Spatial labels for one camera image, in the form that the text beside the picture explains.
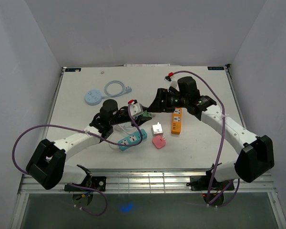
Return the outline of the white silver plug adapter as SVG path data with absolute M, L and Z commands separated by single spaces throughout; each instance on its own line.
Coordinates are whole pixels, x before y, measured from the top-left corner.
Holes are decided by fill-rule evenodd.
M 153 136 L 163 135 L 163 128 L 159 122 L 157 124 L 152 125 L 151 131 Z

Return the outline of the round light blue power strip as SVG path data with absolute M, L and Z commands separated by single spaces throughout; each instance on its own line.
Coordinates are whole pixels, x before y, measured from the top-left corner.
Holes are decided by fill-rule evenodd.
M 92 89 L 86 93 L 84 99 L 88 105 L 98 105 L 102 101 L 102 93 L 100 90 Z

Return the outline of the pink plug adapter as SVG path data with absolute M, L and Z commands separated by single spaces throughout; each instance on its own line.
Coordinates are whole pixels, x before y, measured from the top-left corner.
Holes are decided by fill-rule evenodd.
M 161 135 L 156 135 L 153 137 L 152 143 L 157 149 L 161 149 L 166 146 L 166 138 Z

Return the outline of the green plug adapter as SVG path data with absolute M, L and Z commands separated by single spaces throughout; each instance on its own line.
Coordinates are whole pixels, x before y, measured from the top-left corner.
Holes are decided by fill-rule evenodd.
M 144 116 L 144 117 L 149 117 L 149 118 L 154 118 L 154 117 L 155 117 L 155 114 L 154 114 L 154 113 L 147 112 L 147 111 L 144 111 L 143 116 Z

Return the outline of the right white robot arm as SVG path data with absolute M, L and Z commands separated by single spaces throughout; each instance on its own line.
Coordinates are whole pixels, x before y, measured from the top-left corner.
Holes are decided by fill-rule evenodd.
M 222 106 L 209 96 L 202 96 L 191 76 L 178 79 L 178 88 L 159 88 L 148 107 L 151 113 L 172 113 L 185 108 L 198 120 L 213 128 L 238 154 L 235 162 L 218 164 L 207 172 L 206 185 L 218 189 L 224 181 L 241 179 L 251 183 L 275 165 L 273 141 L 258 136 L 224 114 Z

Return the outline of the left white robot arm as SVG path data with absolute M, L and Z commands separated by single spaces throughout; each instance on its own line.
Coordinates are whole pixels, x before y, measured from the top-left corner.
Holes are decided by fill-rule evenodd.
M 76 130 L 64 139 L 40 141 L 26 166 L 26 172 L 46 190 L 59 183 L 76 185 L 83 191 L 92 188 L 91 171 L 82 165 L 67 166 L 66 161 L 86 148 L 107 141 L 115 125 L 131 122 L 138 127 L 143 113 L 143 106 L 136 100 L 131 100 L 122 108 L 118 108 L 113 99 L 104 101 L 99 113 L 83 130 Z

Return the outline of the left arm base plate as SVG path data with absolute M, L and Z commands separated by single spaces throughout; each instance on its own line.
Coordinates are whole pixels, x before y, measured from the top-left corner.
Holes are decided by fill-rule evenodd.
M 88 177 L 88 178 L 85 178 L 80 184 L 76 184 L 77 186 L 80 186 L 81 188 L 73 187 L 70 185 L 65 185 L 64 191 L 69 191 L 69 192 L 89 191 L 85 189 L 84 187 L 93 188 L 99 191 L 105 191 L 106 180 L 107 180 L 107 177 L 105 176 Z

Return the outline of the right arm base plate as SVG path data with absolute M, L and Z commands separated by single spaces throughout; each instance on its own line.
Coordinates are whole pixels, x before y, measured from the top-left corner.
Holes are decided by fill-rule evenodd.
M 186 183 L 187 187 L 190 187 L 192 191 L 207 191 L 210 178 L 207 175 L 204 176 L 190 176 L 190 181 Z M 213 181 L 211 191 L 221 191 L 229 184 L 229 180 L 223 182 Z

